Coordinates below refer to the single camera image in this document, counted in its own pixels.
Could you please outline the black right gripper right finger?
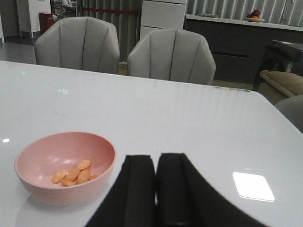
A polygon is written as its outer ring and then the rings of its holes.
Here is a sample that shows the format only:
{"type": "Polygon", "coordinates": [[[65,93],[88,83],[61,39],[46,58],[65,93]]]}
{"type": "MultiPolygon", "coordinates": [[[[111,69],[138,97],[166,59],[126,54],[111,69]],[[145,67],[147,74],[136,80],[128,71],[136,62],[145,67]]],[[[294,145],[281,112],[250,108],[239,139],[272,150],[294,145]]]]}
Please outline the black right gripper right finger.
{"type": "Polygon", "coordinates": [[[212,187],[184,153],[162,153],[156,171],[158,227],[262,227],[212,187]]]}

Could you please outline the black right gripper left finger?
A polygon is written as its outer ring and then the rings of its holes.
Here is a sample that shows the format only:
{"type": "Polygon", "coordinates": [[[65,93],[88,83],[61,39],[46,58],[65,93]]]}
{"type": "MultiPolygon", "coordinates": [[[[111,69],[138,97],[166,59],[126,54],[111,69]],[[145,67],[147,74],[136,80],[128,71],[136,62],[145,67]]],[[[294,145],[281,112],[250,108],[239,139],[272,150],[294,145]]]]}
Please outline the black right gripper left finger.
{"type": "Polygon", "coordinates": [[[150,156],[127,155],[121,171],[86,226],[152,227],[155,172],[150,156]]]}

